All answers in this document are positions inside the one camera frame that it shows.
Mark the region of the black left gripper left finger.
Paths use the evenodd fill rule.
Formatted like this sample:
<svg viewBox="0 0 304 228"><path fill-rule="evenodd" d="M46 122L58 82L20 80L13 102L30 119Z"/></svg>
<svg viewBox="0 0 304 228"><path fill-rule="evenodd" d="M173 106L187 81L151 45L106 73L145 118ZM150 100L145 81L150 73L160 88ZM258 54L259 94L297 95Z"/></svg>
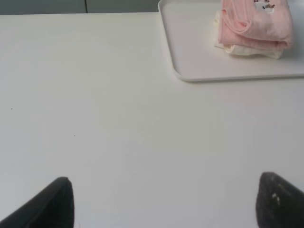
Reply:
<svg viewBox="0 0 304 228"><path fill-rule="evenodd" d="M73 228L72 182L59 177L0 222L2 228Z"/></svg>

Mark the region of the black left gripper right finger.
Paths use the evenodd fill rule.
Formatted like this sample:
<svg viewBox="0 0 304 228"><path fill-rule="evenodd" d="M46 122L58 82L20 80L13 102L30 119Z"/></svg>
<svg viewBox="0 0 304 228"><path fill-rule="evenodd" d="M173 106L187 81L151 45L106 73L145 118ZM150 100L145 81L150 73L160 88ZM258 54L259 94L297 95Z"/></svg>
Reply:
<svg viewBox="0 0 304 228"><path fill-rule="evenodd" d="M260 228L302 228L304 192L274 172L263 172L256 197Z"/></svg>

